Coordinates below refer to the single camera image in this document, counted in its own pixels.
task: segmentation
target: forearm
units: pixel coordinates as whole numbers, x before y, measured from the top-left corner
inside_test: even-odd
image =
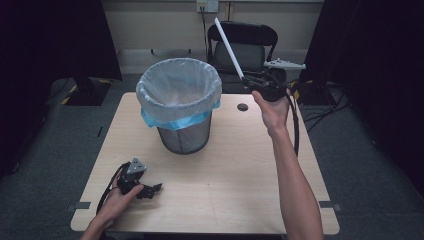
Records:
[[[277,165],[280,208],[290,239],[323,239],[321,215],[300,168],[287,129],[270,132]]]
[[[107,227],[108,221],[98,216],[91,220],[80,240],[100,239],[103,230]]]

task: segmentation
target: trash bag rim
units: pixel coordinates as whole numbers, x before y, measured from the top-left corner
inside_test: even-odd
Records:
[[[165,59],[165,60],[162,60],[160,62],[157,62],[157,63],[153,64],[151,67],[149,67],[146,70],[146,72],[144,72],[144,74],[140,78],[139,84],[143,84],[142,79],[143,78],[145,79],[145,75],[148,75],[149,72],[153,71],[155,68],[160,67],[159,65],[162,65],[164,63],[166,64],[168,62],[176,62],[176,61],[184,61],[184,62],[190,61],[190,62],[198,63],[200,65],[203,65],[203,66],[207,67],[208,69],[210,69],[212,71],[213,77],[215,79],[213,82],[214,83],[217,83],[217,84],[212,84],[211,90],[208,91],[208,93],[203,98],[198,99],[198,100],[193,101],[193,102],[190,102],[190,103],[175,104],[175,105],[166,105],[166,104],[163,104],[163,103],[159,103],[159,102],[155,101],[152,97],[150,97],[146,93],[146,91],[144,89],[141,89],[141,92],[144,92],[145,93],[144,94],[145,97],[143,98],[145,101],[147,101],[147,102],[149,102],[149,103],[151,103],[151,104],[153,104],[155,106],[158,106],[158,107],[161,107],[161,108],[165,108],[165,109],[166,108],[175,109],[175,107],[177,107],[179,109],[190,108],[193,105],[197,105],[197,104],[199,104],[201,102],[204,102],[204,101],[210,99],[210,96],[211,95],[215,95],[216,94],[216,91],[219,91],[220,90],[219,86],[221,86],[221,84],[220,84],[221,83],[221,80],[220,80],[221,78],[219,77],[219,74],[216,71],[216,69],[212,65],[210,65],[209,63],[207,63],[207,62],[203,62],[203,61],[200,61],[200,60],[197,60],[197,59],[193,59],[193,58],[171,58],[171,59]]]

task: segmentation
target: finger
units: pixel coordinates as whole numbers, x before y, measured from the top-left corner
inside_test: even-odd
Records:
[[[254,90],[253,92],[252,92],[252,96],[253,96],[253,99],[255,100],[255,102],[259,105],[259,107],[262,109],[262,107],[263,107],[263,105],[264,105],[264,99],[263,99],[263,97],[262,97],[262,95],[258,92],[258,91],[256,91],[256,90]]]
[[[129,191],[125,197],[127,198],[134,198],[135,196],[137,196],[137,194],[139,194],[141,192],[141,190],[143,190],[144,185],[143,184],[138,184],[137,186],[134,186],[133,189],[131,189],[131,191]]]

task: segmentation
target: wall outlet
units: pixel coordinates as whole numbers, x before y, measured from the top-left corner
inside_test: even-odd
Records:
[[[196,1],[196,11],[198,13],[202,12],[200,9],[203,7],[203,12],[208,12],[208,0],[197,0]]]
[[[219,0],[196,0],[196,11],[202,12],[200,9],[203,7],[203,12],[218,12]]]
[[[218,0],[208,0],[208,12],[218,12]]]

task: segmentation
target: gray carpet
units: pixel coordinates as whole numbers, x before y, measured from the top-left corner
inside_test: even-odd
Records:
[[[70,229],[73,213],[66,208],[79,201],[120,98],[135,91],[139,78],[139,74],[124,75],[123,82],[115,81],[101,107],[60,105],[73,82],[67,82],[62,90],[66,80],[54,83],[52,93],[60,92],[48,102],[44,126],[18,172],[0,182],[0,239],[79,238],[81,233]],[[341,96],[338,89],[332,92],[336,99]],[[301,111],[307,119],[312,116],[308,114],[327,108],[302,106]],[[307,128],[313,123],[307,122]],[[309,135],[330,197],[341,207],[337,211],[340,233],[326,239],[424,239],[423,199],[399,168],[374,146],[366,124],[352,108],[328,115]]]

